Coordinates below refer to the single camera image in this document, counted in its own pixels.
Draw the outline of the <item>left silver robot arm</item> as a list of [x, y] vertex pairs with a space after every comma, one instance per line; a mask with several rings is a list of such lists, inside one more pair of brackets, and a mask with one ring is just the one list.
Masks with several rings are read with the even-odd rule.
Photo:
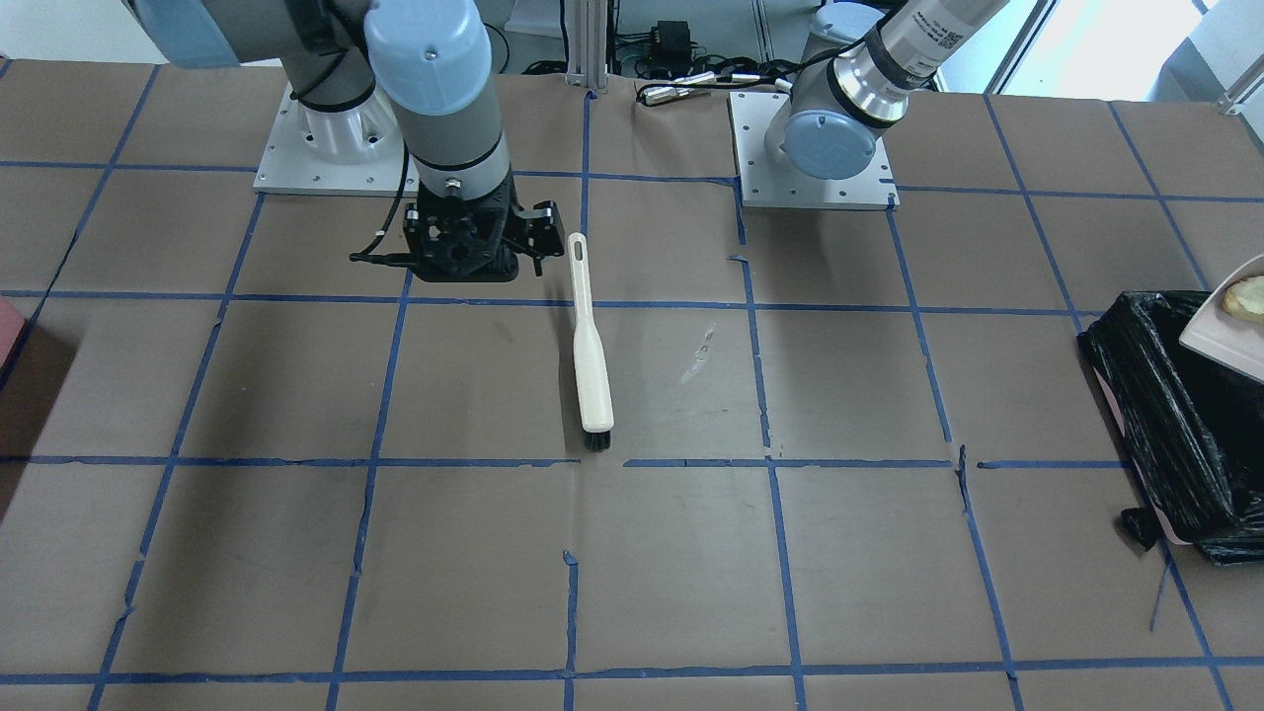
[[908, 1], [882, 14], [862, 3], [827, 3], [810, 19], [801, 66], [763, 148], [811, 178], [862, 175], [880, 135], [908, 113], [913, 91], [1004, 6]]

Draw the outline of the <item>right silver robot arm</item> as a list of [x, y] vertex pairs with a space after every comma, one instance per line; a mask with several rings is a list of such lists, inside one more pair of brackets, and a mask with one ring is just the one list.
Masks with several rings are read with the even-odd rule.
[[560, 207], [520, 206], [493, 52], [473, 1], [130, 1], [168, 62], [187, 70], [281, 59], [289, 97], [311, 120], [397, 127], [407, 250], [379, 247], [392, 215], [351, 262], [408, 269], [428, 282], [509, 282], [520, 257], [542, 272], [565, 253]]

